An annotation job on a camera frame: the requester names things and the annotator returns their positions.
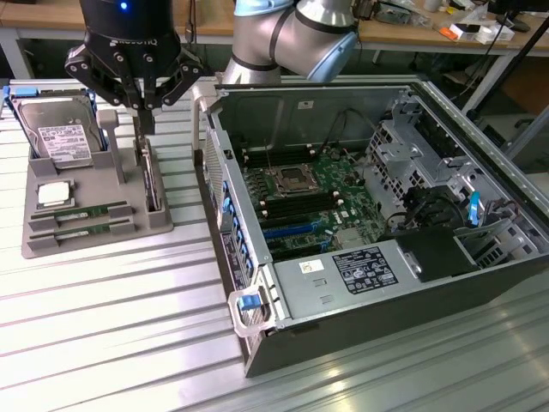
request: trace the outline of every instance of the gray component holder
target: gray component holder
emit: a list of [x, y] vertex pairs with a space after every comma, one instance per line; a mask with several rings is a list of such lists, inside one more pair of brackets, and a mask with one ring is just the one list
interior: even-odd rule
[[[112, 112], [114, 112], [116, 124], [118, 124], [118, 115], [116, 111]], [[112, 113], [107, 114], [109, 114], [107, 120], [112, 122]], [[136, 163], [136, 150], [134, 148], [118, 149], [116, 143], [113, 145], [112, 142], [115, 141], [115, 138], [112, 126], [113, 124], [108, 124], [108, 122], [107, 124], [100, 124], [101, 128], [107, 128], [107, 135], [111, 140], [111, 144], [105, 152], [92, 153], [94, 159], [93, 167], [57, 170], [51, 159], [33, 159], [32, 154], [29, 153], [25, 221], [23, 224], [21, 246], [21, 254], [24, 258], [38, 258], [66, 251], [76, 251], [97, 245], [106, 245], [167, 233], [173, 230], [172, 217], [168, 208], [162, 175], [156, 157], [154, 155], [152, 157], [153, 172], [162, 209], [149, 212], [146, 205], [145, 184], [143, 183], [141, 166]], [[113, 155], [112, 148], [115, 148], [118, 156]], [[120, 164], [118, 170], [115, 167], [117, 157]], [[78, 209], [123, 201], [128, 205], [109, 208], [109, 213], [106, 216], [79, 221], [59, 222], [54, 218], [47, 217], [37, 220], [37, 217], [40, 215], [59, 211], [60, 209], [73, 209], [65, 207], [44, 209], [41, 211], [36, 210], [36, 205], [38, 204], [37, 187], [45, 183], [64, 180], [74, 182], [73, 196], [75, 207]], [[41, 239], [30, 239], [31, 236], [44, 232], [48, 233], [51, 230], [55, 232], [65, 228], [73, 229], [93, 226], [96, 223], [100, 224], [104, 222], [105, 218], [109, 221], [114, 221], [109, 233], [92, 234], [73, 239], [63, 239], [61, 241], [55, 240], [53, 235]], [[123, 218], [130, 221], [125, 223], [117, 222]]]

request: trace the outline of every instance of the hard drive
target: hard drive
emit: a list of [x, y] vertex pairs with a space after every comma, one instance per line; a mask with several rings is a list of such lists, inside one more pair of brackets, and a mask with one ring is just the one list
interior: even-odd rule
[[34, 158], [51, 158], [57, 169], [91, 166], [106, 149], [89, 90], [16, 90], [6, 99], [31, 144]]

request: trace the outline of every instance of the table leg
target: table leg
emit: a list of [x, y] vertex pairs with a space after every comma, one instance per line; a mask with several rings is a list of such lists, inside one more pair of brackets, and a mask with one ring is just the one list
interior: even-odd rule
[[515, 57], [515, 55], [515, 51], [510, 51], [507, 54], [498, 57], [486, 73], [484, 79], [482, 79], [482, 82], [480, 82], [479, 86], [474, 91], [469, 101], [463, 107], [463, 114], [467, 115], [469, 110], [473, 110], [480, 103], [480, 101], [484, 99], [496, 80], [502, 75], [509, 63], [511, 63], [511, 60]]
[[377, 64], [382, 52], [383, 52], [383, 50], [376, 50], [376, 52], [374, 53], [374, 57], [372, 58], [371, 62], [374, 63], [374, 64]]
[[19, 34], [14, 28], [0, 29], [0, 46], [8, 60], [9, 67], [15, 79], [33, 78], [33, 70], [25, 56], [25, 52], [19, 46]]

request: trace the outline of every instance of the blue ram slot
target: blue ram slot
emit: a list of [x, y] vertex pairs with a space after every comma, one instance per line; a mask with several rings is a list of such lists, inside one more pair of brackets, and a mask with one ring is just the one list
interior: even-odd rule
[[285, 227], [283, 229], [265, 230], [263, 236], [265, 239], [285, 238], [287, 236], [295, 236], [297, 234], [312, 233], [317, 230], [318, 222], [309, 223], [307, 225]]

